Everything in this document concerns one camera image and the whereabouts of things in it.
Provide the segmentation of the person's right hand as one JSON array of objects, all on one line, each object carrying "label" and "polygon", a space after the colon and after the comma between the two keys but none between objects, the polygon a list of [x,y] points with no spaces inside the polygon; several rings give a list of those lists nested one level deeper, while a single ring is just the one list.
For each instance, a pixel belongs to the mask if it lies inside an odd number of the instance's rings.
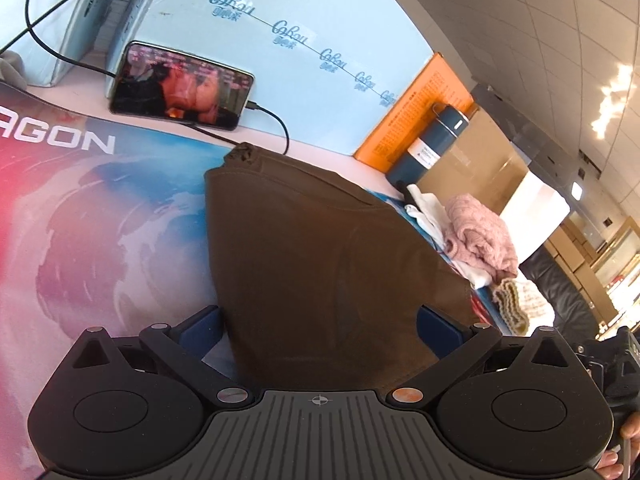
[{"label": "person's right hand", "polygon": [[[620,427],[620,437],[629,442],[629,460],[634,462],[639,456],[640,415],[632,413]],[[600,459],[596,471],[603,479],[619,479],[624,473],[624,461],[618,453],[607,450]]]}]

